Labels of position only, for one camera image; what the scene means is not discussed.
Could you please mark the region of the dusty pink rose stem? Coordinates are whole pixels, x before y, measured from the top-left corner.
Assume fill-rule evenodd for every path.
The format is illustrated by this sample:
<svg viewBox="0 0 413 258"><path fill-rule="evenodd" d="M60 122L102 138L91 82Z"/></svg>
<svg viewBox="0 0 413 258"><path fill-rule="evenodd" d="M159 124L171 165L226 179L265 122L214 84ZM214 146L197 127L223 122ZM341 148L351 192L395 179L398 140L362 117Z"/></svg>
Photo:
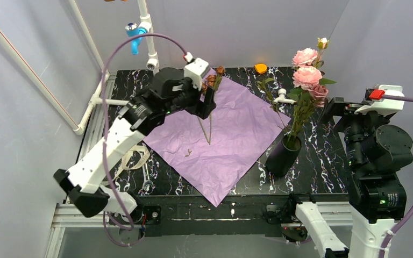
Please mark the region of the dusty pink rose stem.
<svg viewBox="0 0 413 258"><path fill-rule="evenodd" d="M314 106L317 108L323 108L329 93L326 86L314 84L308 87L307 91L314 100Z"/></svg>

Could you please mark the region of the pink bouquet wrapping paper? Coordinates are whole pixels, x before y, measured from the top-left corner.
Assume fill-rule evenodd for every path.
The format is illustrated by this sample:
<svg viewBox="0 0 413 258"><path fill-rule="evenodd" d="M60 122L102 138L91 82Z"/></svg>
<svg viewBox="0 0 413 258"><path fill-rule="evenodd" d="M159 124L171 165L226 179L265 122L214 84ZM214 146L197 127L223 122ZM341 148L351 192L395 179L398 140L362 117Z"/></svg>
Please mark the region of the pink bouquet wrapping paper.
<svg viewBox="0 0 413 258"><path fill-rule="evenodd" d="M282 132L289 117L275 112L256 86L252 68L228 68L211 118L168 115L144 140L160 167L153 196L200 194L218 206ZM184 157L192 150L189 157Z"/></svg>

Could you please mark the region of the light pink rose stem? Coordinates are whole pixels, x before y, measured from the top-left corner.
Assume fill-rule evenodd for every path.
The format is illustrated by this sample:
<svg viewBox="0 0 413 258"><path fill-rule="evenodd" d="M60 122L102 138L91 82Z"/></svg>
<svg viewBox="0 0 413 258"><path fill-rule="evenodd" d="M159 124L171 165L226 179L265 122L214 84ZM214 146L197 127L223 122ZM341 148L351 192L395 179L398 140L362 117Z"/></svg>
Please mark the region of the light pink rose stem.
<svg viewBox="0 0 413 258"><path fill-rule="evenodd" d="M289 141L293 141L298 136L304 124L318 108L314 106L314 100L307 88L314 84L327 86L336 83L336 81L325 78L325 73L320 70L324 64L323 53L328 48L329 43L330 39L326 37L318 38L315 49L298 50L292 58L294 87L287 93L287 97L295 100L296 104L294 104L291 125L284 127Z"/></svg>

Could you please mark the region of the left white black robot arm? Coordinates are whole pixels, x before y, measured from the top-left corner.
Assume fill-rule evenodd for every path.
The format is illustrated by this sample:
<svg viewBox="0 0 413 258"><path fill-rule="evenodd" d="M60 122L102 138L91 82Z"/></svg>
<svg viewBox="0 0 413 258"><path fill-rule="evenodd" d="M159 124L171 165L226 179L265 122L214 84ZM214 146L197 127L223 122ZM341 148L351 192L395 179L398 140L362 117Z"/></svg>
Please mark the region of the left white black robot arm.
<svg viewBox="0 0 413 258"><path fill-rule="evenodd" d="M209 116L216 107L213 88L202 91L209 72L210 66L197 68L192 63L183 70L161 69L121 108L103 138L80 161L54 173L56 182L86 218L100 212L127 215L134 211L136 200L104 186L103 179L132 147L161 126L166 116L183 110L201 119Z"/></svg>

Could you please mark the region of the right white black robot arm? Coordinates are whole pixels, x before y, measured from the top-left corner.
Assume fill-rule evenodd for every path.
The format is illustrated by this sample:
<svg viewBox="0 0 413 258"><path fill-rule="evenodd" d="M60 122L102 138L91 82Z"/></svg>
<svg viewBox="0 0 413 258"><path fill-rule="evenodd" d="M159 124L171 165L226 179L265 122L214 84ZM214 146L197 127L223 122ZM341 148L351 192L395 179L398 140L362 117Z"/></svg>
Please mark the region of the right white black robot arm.
<svg viewBox="0 0 413 258"><path fill-rule="evenodd" d="M322 216L310 194L291 194L286 214L308 232L320 257L387 257L395 226L403 220L406 191L397 172L412 163L412 138L390 119L402 107L385 102L350 103L331 99L321 121L337 116L344 134L352 235L345 245Z"/></svg>

